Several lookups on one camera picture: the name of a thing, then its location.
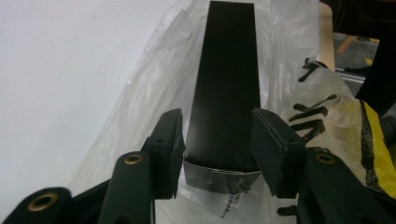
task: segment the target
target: brass grommet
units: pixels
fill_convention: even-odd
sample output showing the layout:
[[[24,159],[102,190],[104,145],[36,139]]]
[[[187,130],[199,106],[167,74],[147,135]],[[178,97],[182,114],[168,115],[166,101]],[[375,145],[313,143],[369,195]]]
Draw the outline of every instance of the brass grommet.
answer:
[[[335,164],[335,160],[332,156],[326,155],[326,154],[318,154],[316,156],[317,161],[320,161],[322,163],[326,164]]]
[[[143,158],[140,155],[132,155],[125,158],[124,162],[128,165],[134,165],[141,162]]]
[[[58,194],[55,192],[45,193],[32,200],[27,209],[31,212],[39,212],[49,208],[58,200]]]

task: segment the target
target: white wall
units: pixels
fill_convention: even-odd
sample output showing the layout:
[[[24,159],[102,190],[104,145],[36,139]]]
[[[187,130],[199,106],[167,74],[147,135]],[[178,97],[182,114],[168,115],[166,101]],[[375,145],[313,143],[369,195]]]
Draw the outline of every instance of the white wall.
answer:
[[[0,1],[0,220],[71,174],[175,2]]]

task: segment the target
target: plastic sheet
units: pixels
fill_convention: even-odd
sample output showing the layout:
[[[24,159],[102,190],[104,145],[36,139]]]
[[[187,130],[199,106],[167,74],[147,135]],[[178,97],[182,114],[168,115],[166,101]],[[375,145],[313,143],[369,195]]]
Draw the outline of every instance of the plastic sheet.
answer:
[[[287,121],[307,150],[340,157],[364,184],[361,103],[338,75],[304,61],[318,55],[318,1],[238,2],[255,4],[262,108]],[[106,127],[64,183],[75,195],[110,178],[117,157],[139,150],[164,111],[182,108],[187,136],[208,5],[182,0],[165,13]],[[262,178],[225,195],[187,186],[182,173],[177,199],[157,201],[156,214],[157,223],[295,223],[295,204],[272,197]]]

